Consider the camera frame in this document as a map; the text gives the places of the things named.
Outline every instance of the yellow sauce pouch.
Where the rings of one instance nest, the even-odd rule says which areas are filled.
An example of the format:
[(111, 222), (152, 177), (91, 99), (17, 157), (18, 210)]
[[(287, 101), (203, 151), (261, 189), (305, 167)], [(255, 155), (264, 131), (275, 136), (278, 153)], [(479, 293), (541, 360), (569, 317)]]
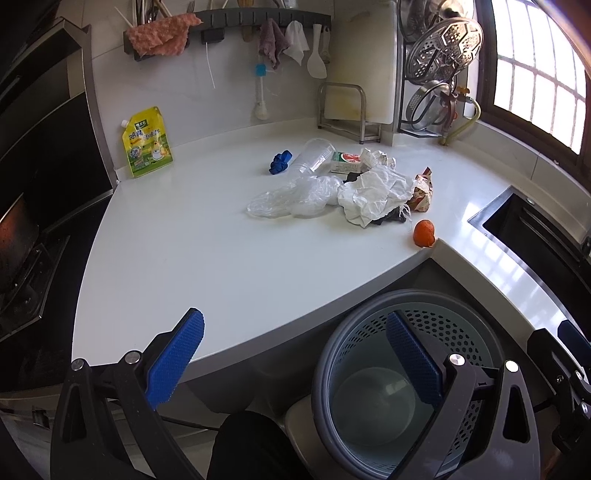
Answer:
[(134, 178), (164, 167), (173, 160), (158, 107), (136, 113), (123, 123), (123, 145)]

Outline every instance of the gray towel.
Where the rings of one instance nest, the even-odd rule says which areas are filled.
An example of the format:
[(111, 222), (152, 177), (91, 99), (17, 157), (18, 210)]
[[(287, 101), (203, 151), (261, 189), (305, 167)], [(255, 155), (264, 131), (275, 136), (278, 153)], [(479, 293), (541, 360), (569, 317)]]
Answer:
[(271, 60), (273, 69), (276, 70), (279, 65), (279, 55), (290, 44), (281, 32), (277, 22), (270, 18), (267, 23), (261, 26), (261, 37), (259, 38), (259, 53)]

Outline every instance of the window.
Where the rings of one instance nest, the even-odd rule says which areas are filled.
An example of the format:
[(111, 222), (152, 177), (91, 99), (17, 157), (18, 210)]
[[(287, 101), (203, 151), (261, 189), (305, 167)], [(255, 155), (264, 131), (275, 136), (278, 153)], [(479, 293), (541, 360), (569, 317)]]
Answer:
[(485, 34), (478, 92), (483, 120), (591, 190), (584, 155), (587, 76), (568, 38), (532, 0), (478, 0), (477, 7)]

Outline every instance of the black cloth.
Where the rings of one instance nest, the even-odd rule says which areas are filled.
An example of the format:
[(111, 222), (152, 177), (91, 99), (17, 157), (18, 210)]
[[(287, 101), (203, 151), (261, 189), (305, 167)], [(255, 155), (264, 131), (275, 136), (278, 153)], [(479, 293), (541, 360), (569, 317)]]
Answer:
[(243, 411), (220, 427), (207, 480), (313, 479), (274, 421)]

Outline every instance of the pink towel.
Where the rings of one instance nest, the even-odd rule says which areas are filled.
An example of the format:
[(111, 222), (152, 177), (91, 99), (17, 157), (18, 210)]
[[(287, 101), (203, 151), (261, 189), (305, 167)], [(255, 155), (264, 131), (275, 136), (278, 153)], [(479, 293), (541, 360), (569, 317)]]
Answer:
[(259, 38), (259, 53), (269, 57), (273, 65), (273, 69), (277, 69), (279, 65), (279, 55), (290, 44), (281, 32), (277, 22), (270, 18), (267, 23), (261, 26), (261, 37)]
[(195, 14), (181, 14), (129, 28), (127, 36), (140, 56), (180, 55), (187, 44), (189, 27), (203, 23)]

